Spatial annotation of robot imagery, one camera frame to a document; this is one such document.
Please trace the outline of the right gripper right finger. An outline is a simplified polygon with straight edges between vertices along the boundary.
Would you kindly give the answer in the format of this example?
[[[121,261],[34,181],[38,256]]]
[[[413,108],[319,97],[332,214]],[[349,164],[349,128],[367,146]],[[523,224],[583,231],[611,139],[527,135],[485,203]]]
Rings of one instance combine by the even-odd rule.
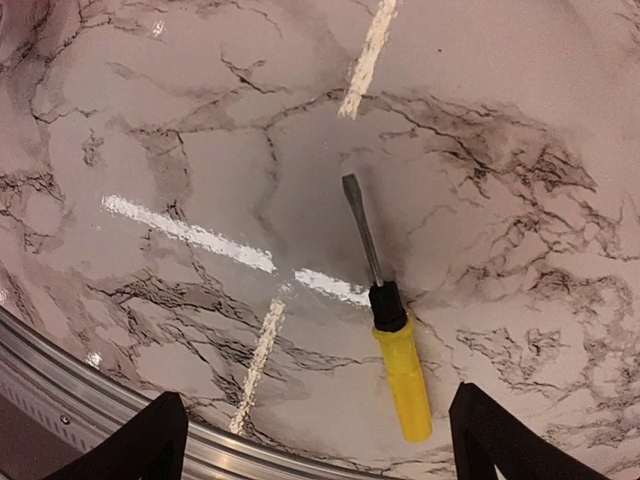
[[[473,383],[459,385],[449,408],[459,479],[602,479],[546,442]]]

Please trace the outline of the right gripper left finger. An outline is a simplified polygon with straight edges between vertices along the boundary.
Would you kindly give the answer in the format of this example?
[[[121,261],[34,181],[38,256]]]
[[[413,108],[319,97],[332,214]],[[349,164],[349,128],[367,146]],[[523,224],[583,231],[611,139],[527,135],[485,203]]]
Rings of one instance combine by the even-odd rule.
[[[93,450],[46,480],[180,480],[188,434],[181,397],[164,392]]]

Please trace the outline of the yellow handled screwdriver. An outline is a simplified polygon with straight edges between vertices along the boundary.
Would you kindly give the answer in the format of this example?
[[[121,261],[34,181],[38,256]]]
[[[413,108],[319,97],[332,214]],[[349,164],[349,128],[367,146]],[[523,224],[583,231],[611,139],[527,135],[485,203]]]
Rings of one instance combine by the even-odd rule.
[[[414,317],[405,309],[397,283],[382,276],[356,175],[343,176],[342,187],[372,276],[368,294],[374,321],[372,333],[381,349],[401,431],[410,443],[424,442],[431,437],[433,426],[414,336]]]

